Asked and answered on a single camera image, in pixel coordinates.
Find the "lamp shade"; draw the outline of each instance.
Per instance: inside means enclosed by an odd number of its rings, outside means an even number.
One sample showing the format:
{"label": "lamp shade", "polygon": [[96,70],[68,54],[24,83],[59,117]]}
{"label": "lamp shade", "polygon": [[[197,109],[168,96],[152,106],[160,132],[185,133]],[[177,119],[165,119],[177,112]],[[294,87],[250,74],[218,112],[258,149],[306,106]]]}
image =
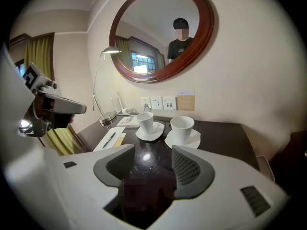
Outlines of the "lamp shade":
{"label": "lamp shade", "polygon": [[121,50],[116,47],[107,47],[105,50],[102,51],[102,53],[105,53],[105,54],[117,54],[120,52]]}

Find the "white saucer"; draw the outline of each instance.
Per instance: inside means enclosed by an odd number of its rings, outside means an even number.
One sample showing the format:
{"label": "white saucer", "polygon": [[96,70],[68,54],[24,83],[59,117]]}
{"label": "white saucer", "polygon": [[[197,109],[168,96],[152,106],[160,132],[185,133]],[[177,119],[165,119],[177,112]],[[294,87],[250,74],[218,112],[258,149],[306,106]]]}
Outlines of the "white saucer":
{"label": "white saucer", "polygon": [[151,134],[146,134],[141,128],[135,132],[136,136],[141,140],[153,141],[157,140],[164,132],[164,125],[158,122],[153,123],[153,132]]}
{"label": "white saucer", "polygon": [[[166,139],[165,139],[165,143],[172,148],[173,145],[176,145],[176,143],[173,140],[173,131],[171,130]],[[183,146],[188,147],[188,148],[194,148],[197,149],[200,146],[201,143],[201,134],[200,132],[197,132],[196,130],[192,130],[191,131],[191,135],[187,141],[187,143]]]}

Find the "notepad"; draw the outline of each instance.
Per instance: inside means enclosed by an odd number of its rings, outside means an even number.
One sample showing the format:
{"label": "notepad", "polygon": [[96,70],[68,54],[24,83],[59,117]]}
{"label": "notepad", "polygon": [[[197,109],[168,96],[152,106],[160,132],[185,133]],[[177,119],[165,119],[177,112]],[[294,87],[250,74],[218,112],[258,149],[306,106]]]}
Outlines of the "notepad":
{"label": "notepad", "polygon": [[130,128],[140,127],[136,116],[123,117],[116,126],[117,127],[130,127]]}
{"label": "notepad", "polygon": [[121,133],[113,147],[114,148],[119,147],[121,145],[121,143],[123,142],[125,136],[126,136],[126,133]]}
{"label": "notepad", "polygon": [[[99,144],[97,145],[97,147],[94,149],[94,151],[100,151],[100,150],[105,150],[105,149],[109,149],[112,148],[115,144],[115,142],[118,140],[118,138],[120,137],[121,133],[123,133],[124,131],[124,127],[115,127],[115,128],[111,128],[105,135],[105,137],[103,137],[103,139],[99,142]],[[114,137],[108,142],[108,144],[103,147],[106,142],[109,140],[109,138],[114,134],[114,132],[116,132],[116,134],[114,135]]]}

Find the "power outlet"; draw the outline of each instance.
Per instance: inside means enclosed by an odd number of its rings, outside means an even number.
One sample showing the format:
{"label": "power outlet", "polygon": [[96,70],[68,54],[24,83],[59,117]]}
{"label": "power outlet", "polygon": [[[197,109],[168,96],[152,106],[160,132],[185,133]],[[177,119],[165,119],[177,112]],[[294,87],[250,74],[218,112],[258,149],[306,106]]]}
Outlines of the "power outlet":
{"label": "power outlet", "polygon": [[176,97],[162,97],[165,110],[177,110]]}
{"label": "power outlet", "polygon": [[143,108],[145,104],[147,104],[150,109],[152,107],[152,104],[150,102],[150,97],[141,97],[141,104]]}
{"label": "power outlet", "polygon": [[165,122],[165,130],[167,133],[172,130],[171,122]]}
{"label": "power outlet", "polygon": [[151,97],[150,100],[153,109],[163,109],[162,97]]}

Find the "beige wall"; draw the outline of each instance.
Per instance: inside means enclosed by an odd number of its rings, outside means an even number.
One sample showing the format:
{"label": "beige wall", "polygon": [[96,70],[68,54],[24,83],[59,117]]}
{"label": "beige wall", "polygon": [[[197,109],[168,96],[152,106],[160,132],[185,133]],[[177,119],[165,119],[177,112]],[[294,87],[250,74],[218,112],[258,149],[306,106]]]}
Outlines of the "beige wall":
{"label": "beige wall", "polygon": [[11,31],[11,39],[27,33],[37,36],[50,32],[79,32],[87,30],[88,11],[49,10],[21,16]]}
{"label": "beige wall", "polygon": [[[88,32],[92,78],[124,1],[110,0]],[[125,107],[140,111],[141,96],[175,96],[181,90],[194,90],[195,112],[155,114],[242,123],[256,152],[271,158],[288,142],[290,132],[302,128],[307,97],[303,44],[275,0],[211,1],[217,11],[214,36],[192,66],[172,79],[138,84],[123,78],[108,56],[104,71],[99,72],[98,99],[110,111],[111,94],[119,91]]]}
{"label": "beige wall", "polygon": [[165,64],[168,63],[168,60],[167,60],[168,46],[161,44],[158,40],[148,35],[146,32],[143,32],[142,30],[138,29],[137,27],[129,23],[126,23],[124,21],[120,21],[116,29],[116,35],[124,37],[124,38],[130,38],[131,36],[134,36],[152,45],[153,47],[159,49],[160,53],[164,55]]}
{"label": "beige wall", "polygon": [[74,118],[72,127],[78,133],[100,117],[97,109],[92,111],[93,82],[88,64],[87,34],[55,35],[53,66],[60,94],[87,106],[85,114]]}
{"label": "beige wall", "polygon": [[25,45],[26,41],[21,41],[10,47],[9,53],[15,63],[21,59],[24,59]]}

